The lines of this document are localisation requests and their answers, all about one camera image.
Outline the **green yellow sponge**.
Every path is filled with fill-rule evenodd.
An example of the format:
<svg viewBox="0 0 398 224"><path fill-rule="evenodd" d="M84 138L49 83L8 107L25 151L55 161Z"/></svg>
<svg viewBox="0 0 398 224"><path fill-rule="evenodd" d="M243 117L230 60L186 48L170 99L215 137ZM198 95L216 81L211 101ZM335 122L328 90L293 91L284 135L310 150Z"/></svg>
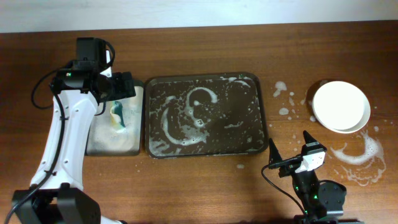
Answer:
<svg viewBox="0 0 398 224"><path fill-rule="evenodd" d="M111 124L113 129L117 133L123 132L126 126L124 124L122 103L120 101L113 101L109 110L109 114L111 117Z"/></svg>

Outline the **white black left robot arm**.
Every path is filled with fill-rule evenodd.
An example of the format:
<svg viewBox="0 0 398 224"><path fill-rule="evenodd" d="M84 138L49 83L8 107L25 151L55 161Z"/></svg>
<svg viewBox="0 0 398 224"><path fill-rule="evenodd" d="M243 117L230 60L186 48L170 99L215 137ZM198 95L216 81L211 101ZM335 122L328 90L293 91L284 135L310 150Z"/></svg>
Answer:
<svg viewBox="0 0 398 224"><path fill-rule="evenodd" d="M105 75L110 63L71 61L52 73L50 132L29 189L17 190L5 223L113 223L83 191L83 161L99 104L136 95L130 72Z"/></svg>

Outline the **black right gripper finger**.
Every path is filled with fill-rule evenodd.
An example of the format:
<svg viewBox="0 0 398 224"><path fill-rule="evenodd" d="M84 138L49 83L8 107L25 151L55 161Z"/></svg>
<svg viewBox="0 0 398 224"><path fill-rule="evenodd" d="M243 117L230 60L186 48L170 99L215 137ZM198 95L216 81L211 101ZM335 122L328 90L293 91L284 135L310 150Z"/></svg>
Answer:
<svg viewBox="0 0 398 224"><path fill-rule="evenodd" d="M279 154L279 150L277 149L272 138L269 139L269 165L275 164L282 161L282 157Z"/></svg>
<svg viewBox="0 0 398 224"><path fill-rule="evenodd" d="M319 143L309 132L303 131L305 144L302 146L302 151L326 151L326 147Z"/></svg>

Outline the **white plate with red stain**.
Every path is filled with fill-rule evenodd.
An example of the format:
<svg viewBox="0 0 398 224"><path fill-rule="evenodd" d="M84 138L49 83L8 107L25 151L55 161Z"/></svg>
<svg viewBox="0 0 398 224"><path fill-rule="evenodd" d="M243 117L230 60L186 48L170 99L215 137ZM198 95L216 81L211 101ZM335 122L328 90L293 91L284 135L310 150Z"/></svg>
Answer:
<svg viewBox="0 0 398 224"><path fill-rule="evenodd" d="M341 134L355 133L369 121L371 107L365 95L333 100L331 108L319 117L326 128Z"/></svg>

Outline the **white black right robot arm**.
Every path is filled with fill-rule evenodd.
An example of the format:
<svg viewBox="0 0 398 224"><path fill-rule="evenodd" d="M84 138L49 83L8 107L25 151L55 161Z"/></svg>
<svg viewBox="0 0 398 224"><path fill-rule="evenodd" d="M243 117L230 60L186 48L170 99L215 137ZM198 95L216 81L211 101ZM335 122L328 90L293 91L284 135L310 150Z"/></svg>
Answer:
<svg viewBox="0 0 398 224"><path fill-rule="evenodd" d="M343 216L346 187L332 180L320 180L315 173L324 164L327 148L307 131L303 132L303 138L305 144L301 153L288 159L281 157L273 139L270 139L269 163L261 169L262 177L299 207L302 213L293 217L294 223L360 223L359 220L340 218ZM291 177L297 198L269 180L264 173L266 169L277 169L280 178Z"/></svg>

